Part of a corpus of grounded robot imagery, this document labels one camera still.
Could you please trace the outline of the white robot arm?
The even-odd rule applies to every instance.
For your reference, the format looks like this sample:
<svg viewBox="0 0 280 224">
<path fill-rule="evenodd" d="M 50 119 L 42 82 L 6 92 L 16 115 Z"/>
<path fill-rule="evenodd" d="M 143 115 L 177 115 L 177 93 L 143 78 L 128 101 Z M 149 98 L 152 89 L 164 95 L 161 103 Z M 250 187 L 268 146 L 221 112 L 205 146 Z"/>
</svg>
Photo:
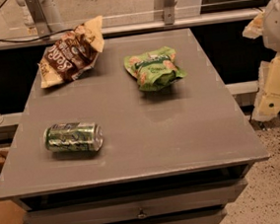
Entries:
<svg viewBox="0 0 280 224">
<path fill-rule="evenodd" d="M 266 48 L 276 52 L 270 62 L 262 61 L 258 73 L 258 93 L 251 118 L 265 122 L 280 113 L 280 0 L 270 0 L 244 28 L 243 36 L 262 36 Z"/>
</svg>

